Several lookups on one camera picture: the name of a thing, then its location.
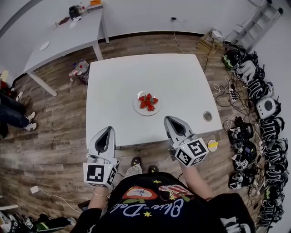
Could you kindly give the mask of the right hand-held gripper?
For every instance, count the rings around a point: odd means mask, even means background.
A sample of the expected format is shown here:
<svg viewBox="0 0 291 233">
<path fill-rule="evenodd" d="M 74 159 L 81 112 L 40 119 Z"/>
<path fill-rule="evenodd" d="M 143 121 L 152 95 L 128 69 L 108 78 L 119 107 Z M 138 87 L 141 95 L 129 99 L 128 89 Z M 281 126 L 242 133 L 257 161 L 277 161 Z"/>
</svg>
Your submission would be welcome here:
<svg viewBox="0 0 291 233">
<path fill-rule="evenodd" d="M 166 116 L 164 127 L 168 138 L 186 137 L 171 145 L 169 153 L 174 161 L 177 160 L 185 167 L 191 167 L 203 161 L 209 153 L 203 139 L 193 134 L 192 129 L 185 121 L 174 116 Z"/>
</svg>

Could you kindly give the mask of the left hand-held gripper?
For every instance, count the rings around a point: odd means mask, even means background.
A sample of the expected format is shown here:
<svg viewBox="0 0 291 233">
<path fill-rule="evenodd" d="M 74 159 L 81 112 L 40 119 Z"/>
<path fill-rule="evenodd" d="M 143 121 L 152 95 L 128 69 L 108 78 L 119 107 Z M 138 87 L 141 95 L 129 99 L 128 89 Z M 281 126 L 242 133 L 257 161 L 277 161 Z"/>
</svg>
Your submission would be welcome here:
<svg viewBox="0 0 291 233">
<path fill-rule="evenodd" d="M 115 130 L 108 126 L 90 140 L 86 162 L 83 163 L 84 182 L 97 187 L 111 187 L 118 172 L 115 158 Z"/>
</svg>

